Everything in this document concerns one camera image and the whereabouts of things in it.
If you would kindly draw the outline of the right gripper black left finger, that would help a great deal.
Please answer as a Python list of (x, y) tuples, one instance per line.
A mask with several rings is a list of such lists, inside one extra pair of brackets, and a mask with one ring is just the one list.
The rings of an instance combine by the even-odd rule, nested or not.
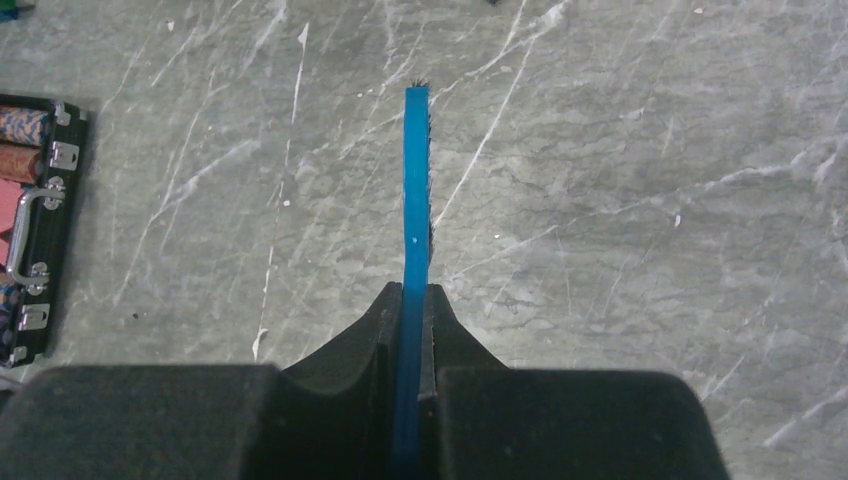
[(5, 479), (385, 479), (401, 289), (298, 363), (45, 370), (1, 413)]

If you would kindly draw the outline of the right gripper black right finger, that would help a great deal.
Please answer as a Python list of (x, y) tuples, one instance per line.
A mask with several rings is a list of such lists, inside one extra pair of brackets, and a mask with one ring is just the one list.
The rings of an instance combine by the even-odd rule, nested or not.
[(419, 394), (424, 479), (725, 479), (706, 412), (679, 377), (510, 368), (425, 301)]

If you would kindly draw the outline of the blue hand brush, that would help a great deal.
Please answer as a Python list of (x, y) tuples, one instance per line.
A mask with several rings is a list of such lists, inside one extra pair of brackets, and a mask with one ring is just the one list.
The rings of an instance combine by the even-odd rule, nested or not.
[(394, 400), (391, 473), (418, 477), (422, 329), (430, 264), (429, 85), (405, 90), (403, 118), (404, 272)]

